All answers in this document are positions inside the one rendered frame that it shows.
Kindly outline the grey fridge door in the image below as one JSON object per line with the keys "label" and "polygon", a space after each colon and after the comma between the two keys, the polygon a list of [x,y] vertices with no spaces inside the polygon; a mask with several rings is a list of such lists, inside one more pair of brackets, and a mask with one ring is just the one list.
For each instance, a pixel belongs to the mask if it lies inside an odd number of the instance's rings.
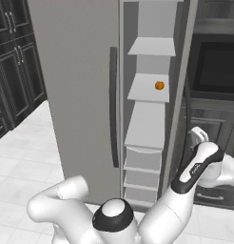
{"label": "grey fridge door", "polygon": [[88,202],[120,195],[109,129],[109,49],[118,0],[28,0],[64,177],[82,175]]}
{"label": "grey fridge door", "polygon": [[183,3],[178,4],[174,29],[176,56],[171,59],[169,68],[169,104],[166,105],[166,141],[162,154],[162,169],[157,198],[161,197],[168,186],[198,2],[199,0],[184,0]]}

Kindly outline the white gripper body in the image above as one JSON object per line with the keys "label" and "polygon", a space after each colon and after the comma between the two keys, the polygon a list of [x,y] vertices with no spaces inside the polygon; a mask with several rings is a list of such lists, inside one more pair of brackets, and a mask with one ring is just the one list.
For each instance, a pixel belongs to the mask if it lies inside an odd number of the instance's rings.
{"label": "white gripper body", "polygon": [[191,149],[194,149],[200,143],[209,141],[208,134],[198,126],[193,127],[188,133],[191,136]]}

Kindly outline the grey fridge shelf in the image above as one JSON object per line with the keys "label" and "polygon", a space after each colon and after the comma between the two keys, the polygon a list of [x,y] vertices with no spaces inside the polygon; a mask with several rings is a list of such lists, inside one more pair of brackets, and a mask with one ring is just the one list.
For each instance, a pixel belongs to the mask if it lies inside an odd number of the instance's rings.
{"label": "grey fridge shelf", "polygon": [[136,102],[125,145],[162,150],[165,144],[165,114],[163,103]]}
{"label": "grey fridge shelf", "polygon": [[172,38],[137,37],[128,54],[174,56],[176,51]]}
{"label": "grey fridge shelf", "polygon": [[[164,83],[158,90],[157,82]],[[167,74],[136,73],[128,97],[129,100],[165,103],[169,102],[169,76]]]}

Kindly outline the dark cupboard run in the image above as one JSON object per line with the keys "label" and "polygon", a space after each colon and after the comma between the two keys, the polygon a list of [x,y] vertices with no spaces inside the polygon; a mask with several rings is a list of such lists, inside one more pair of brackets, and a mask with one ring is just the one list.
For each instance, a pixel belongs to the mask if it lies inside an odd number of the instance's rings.
{"label": "dark cupboard run", "polygon": [[0,0],[0,139],[46,99],[28,0]]}

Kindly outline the grey fridge cabinet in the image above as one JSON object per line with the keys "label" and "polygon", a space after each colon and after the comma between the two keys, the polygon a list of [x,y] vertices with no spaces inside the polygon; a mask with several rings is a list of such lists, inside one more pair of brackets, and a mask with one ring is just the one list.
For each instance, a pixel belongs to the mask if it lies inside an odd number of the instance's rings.
{"label": "grey fridge cabinet", "polygon": [[[148,101],[129,100],[128,94],[136,73],[167,74],[171,59],[176,56],[160,55],[129,55],[128,52],[137,37],[172,38],[174,41],[175,19],[178,4],[184,0],[122,0],[120,19],[120,81],[122,98],[121,126],[121,163],[122,163],[122,196],[125,198],[124,181],[126,177],[125,161],[127,130],[136,102],[158,103]],[[149,208],[151,206],[138,205],[129,202],[134,208]]]}

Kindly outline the dark cupboard below oven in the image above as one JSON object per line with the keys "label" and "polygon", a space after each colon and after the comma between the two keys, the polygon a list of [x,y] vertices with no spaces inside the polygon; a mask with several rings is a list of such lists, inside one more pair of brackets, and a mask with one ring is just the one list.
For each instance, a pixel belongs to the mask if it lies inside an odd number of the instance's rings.
{"label": "dark cupboard below oven", "polygon": [[[191,100],[190,129],[200,127],[208,134],[210,141],[219,144],[226,153],[234,157],[234,110],[222,106],[222,102],[215,101],[215,107],[203,107],[201,99]],[[182,161],[185,142],[185,102],[180,109],[178,128],[176,132],[175,150],[172,161],[178,169]],[[187,134],[185,162],[192,154],[191,136]],[[223,201],[208,200],[197,197],[197,193],[211,196],[223,196]],[[202,188],[198,186],[195,193],[195,203],[200,205],[234,210],[234,187],[220,186],[215,188]]]}

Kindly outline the black built-in oven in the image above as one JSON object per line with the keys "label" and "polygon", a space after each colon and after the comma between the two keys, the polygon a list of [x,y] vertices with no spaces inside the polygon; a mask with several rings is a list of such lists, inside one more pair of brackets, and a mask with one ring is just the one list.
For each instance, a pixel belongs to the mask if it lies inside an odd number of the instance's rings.
{"label": "black built-in oven", "polygon": [[194,33],[186,73],[192,98],[234,101],[234,34]]}

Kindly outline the dark cupboard above oven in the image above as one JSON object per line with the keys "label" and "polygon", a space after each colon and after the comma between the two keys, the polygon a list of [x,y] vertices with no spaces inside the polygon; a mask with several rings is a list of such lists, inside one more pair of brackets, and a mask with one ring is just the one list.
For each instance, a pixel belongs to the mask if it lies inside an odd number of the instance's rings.
{"label": "dark cupboard above oven", "polygon": [[234,0],[199,0],[194,32],[234,34]]}

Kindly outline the grey fridge drawer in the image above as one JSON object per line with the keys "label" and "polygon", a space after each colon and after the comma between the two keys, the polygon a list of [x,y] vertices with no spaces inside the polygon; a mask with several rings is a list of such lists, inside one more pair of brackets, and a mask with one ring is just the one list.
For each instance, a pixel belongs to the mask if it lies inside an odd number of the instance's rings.
{"label": "grey fridge drawer", "polygon": [[157,193],[149,190],[126,187],[125,199],[131,203],[151,206],[156,202]]}
{"label": "grey fridge drawer", "polygon": [[162,164],[162,152],[152,149],[127,147],[125,168],[147,173],[158,173]]}
{"label": "grey fridge drawer", "polygon": [[157,191],[159,185],[159,175],[157,173],[144,173],[137,171],[126,171],[124,181],[125,187],[134,189]]}

